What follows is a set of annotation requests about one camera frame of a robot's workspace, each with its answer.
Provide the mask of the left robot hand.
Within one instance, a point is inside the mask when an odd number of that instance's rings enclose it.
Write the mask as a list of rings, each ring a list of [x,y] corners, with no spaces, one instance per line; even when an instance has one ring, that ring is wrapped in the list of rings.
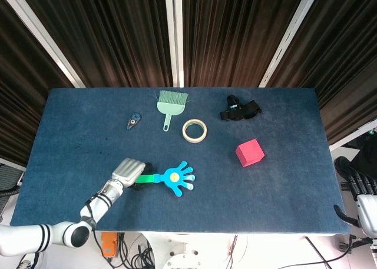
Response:
[[[113,171],[111,179],[119,181],[123,188],[142,190],[146,183],[136,183],[136,179],[142,174],[151,174],[153,165],[150,162],[143,163],[139,160],[126,158]]]

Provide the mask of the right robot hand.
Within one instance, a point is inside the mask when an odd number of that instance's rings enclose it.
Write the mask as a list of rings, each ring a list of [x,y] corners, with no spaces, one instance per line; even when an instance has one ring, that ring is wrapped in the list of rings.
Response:
[[[376,181],[351,167],[346,157],[335,159],[334,166],[337,173],[345,179],[341,183],[341,190],[352,194],[358,218],[347,216],[338,205],[333,206],[335,213],[345,223],[361,228],[367,237],[376,239]]]

